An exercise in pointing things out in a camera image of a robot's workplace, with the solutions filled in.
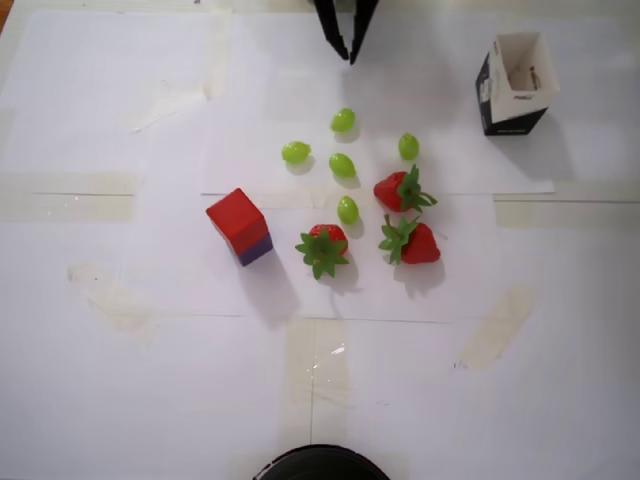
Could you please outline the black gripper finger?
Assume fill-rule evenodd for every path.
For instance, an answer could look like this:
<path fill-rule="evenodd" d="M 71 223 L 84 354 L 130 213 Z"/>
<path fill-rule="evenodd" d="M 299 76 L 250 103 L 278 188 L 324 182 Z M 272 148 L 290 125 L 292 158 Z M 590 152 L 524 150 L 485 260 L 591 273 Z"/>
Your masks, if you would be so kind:
<path fill-rule="evenodd" d="M 353 40 L 349 62 L 354 64 L 375 13 L 378 0 L 356 0 L 353 19 Z"/>
<path fill-rule="evenodd" d="M 340 34 L 336 8 L 333 0 L 314 0 L 315 6 L 325 39 L 343 59 L 349 59 L 349 52 Z"/>

